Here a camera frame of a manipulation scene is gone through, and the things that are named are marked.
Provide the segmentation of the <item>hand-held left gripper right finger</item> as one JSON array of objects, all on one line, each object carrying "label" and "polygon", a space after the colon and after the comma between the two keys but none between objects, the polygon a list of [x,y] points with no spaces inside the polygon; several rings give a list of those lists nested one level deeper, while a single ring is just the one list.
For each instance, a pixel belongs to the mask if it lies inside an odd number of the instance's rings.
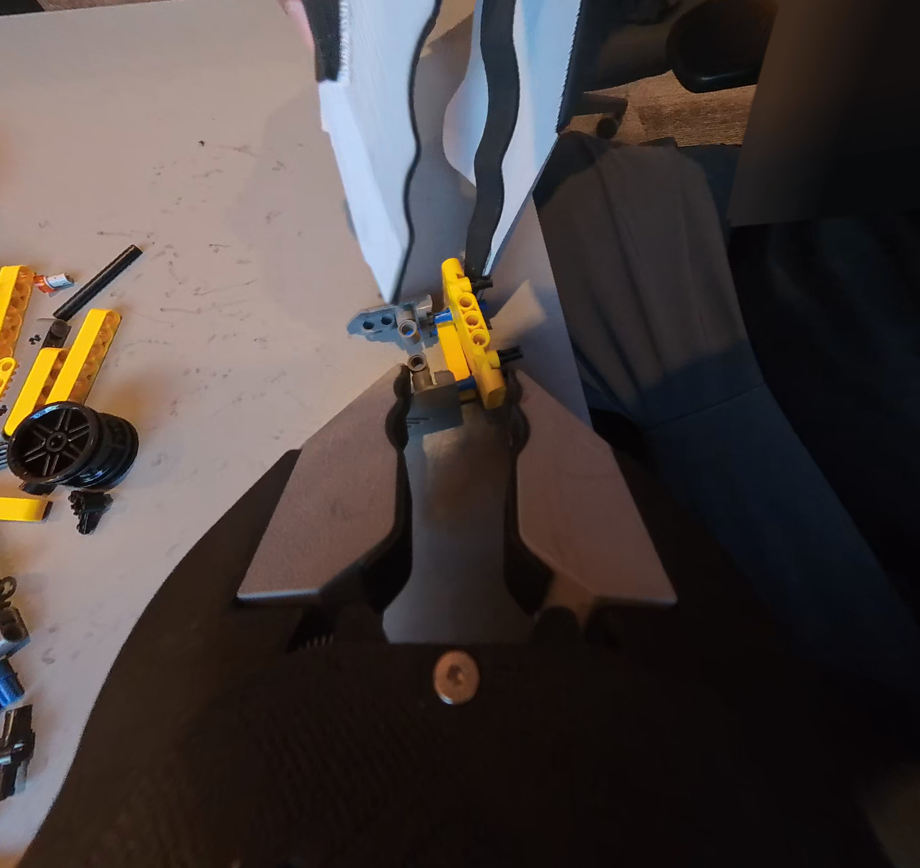
[{"label": "hand-held left gripper right finger", "polygon": [[508,379],[505,583],[522,609],[671,607],[612,448],[523,372]]}]

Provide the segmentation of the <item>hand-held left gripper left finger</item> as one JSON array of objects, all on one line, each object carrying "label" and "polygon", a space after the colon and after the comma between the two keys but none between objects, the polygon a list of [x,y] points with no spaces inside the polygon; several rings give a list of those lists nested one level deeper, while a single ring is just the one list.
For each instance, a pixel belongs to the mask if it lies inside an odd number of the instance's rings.
[{"label": "hand-held left gripper left finger", "polygon": [[397,598],[411,572],[410,401],[397,365],[305,442],[239,600],[381,613]]}]

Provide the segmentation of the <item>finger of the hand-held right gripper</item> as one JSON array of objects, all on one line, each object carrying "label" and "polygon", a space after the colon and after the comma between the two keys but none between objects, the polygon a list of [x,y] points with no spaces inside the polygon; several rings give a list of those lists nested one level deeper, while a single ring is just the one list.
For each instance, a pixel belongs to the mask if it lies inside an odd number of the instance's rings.
[{"label": "finger of the hand-held right gripper", "polygon": [[444,153],[474,184],[465,271],[488,277],[554,148],[573,98],[584,0],[477,0]]},{"label": "finger of the hand-held right gripper", "polygon": [[339,69],[320,114],[362,255],[385,302],[413,242],[408,188],[420,158],[413,82],[442,0],[338,0]]}]

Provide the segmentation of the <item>grey brick bucket assembly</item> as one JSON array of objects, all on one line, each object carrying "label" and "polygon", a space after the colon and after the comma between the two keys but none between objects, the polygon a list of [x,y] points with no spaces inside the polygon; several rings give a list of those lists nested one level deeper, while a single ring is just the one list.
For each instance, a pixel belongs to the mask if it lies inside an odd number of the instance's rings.
[{"label": "grey brick bucket assembly", "polygon": [[457,374],[446,368],[440,351],[435,310],[430,296],[359,311],[348,323],[349,334],[375,343],[399,345],[410,374],[408,427],[433,434],[463,423]]}]

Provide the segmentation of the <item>yellow brick panel with pins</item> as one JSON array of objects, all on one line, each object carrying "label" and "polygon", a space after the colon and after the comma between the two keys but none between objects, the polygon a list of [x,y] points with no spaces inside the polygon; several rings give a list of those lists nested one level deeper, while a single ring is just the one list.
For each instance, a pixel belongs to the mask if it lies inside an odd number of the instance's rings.
[{"label": "yellow brick panel with pins", "polygon": [[487,278],[473,282],[456,258],[442,264],[443,310],[434,316],[438,342],[461,393],[462,401],[477,397],[483,408],[493,410],[505,401],[507,382],[504,368],[521,359],[523,351],[514,345],[495,349],[489,325],[480,308],[477,292],[490,287]]}]

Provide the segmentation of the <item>black office chair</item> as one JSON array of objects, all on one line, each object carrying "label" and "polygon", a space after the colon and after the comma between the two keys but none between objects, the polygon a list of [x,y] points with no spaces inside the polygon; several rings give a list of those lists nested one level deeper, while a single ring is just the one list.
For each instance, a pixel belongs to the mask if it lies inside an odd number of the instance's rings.
[{"label": "black office chair", "polygon": [[705,0],[655,24],[623,25],[597,72],[617,104],[598,135],[629,144],[742,143],[780,0]]}]

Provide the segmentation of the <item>small black connector piece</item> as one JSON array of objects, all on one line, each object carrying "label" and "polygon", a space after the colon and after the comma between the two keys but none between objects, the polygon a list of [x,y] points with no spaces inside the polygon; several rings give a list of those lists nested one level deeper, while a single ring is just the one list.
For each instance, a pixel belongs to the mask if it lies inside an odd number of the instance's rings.
[{"label": "small black connector piece", "polygon": [[96,531],[101,518],[113,503],[111,494],[98,490],[74,490],[68,500],[77,517],[77,531],[82,535]]}]

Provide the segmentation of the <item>black spoked wheel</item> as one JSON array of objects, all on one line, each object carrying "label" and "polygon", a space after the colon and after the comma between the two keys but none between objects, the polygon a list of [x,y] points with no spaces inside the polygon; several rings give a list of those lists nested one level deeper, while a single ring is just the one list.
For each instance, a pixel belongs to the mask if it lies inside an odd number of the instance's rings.
[{"label": "black spoked wheel", "polygon": [[108,491],[132,469],[138,449],[129,421],[78,402],[54,402],[18,424],[6,460],[24,484]]}]

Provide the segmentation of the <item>pile of loose brick pieces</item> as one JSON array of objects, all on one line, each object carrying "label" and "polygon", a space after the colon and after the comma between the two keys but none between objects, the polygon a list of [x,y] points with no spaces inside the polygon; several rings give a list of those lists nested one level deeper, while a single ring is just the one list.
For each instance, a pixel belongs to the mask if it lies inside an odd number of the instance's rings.
[{"label": "pile of loose brick pieces", "polygon": [[[91,309],[67,345],[70,322],[53,320],[39,356],[6,418],[2,446],[7,449],[18,424],[28,415],[54,402],[86,403],[109,347],[121,324],[115,310]],[[2,521],[40,522],[50,506],[47,495],[58,486],[22,483],[28,497],[4,498]],[[35,747],[31,707],[21,703],[25,690],[11,658],[29,643],[29,629],[14,605],[17,581],[2,578],[2,800],[16,793],[19,775],[26,770]]]}]

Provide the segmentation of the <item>black axle rod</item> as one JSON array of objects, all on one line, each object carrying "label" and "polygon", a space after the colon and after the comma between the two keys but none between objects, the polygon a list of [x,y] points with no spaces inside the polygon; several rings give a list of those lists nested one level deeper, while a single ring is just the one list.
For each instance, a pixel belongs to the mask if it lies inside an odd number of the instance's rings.
[{"label": "black axle rod", "polygon": [[122,273],[124,273],[132,264],[134,264],[144,253],[144,249],[132,244],[119,253],[109,264],[106,264],[98,273],[89,279],[83,287],[80,287],[75,294],[63,302],[59,308],[53,311],[52,317],[55,321],[70,322],[71,319],[82,309],[86,307],[93,299],[109,285],[111,285]]}]

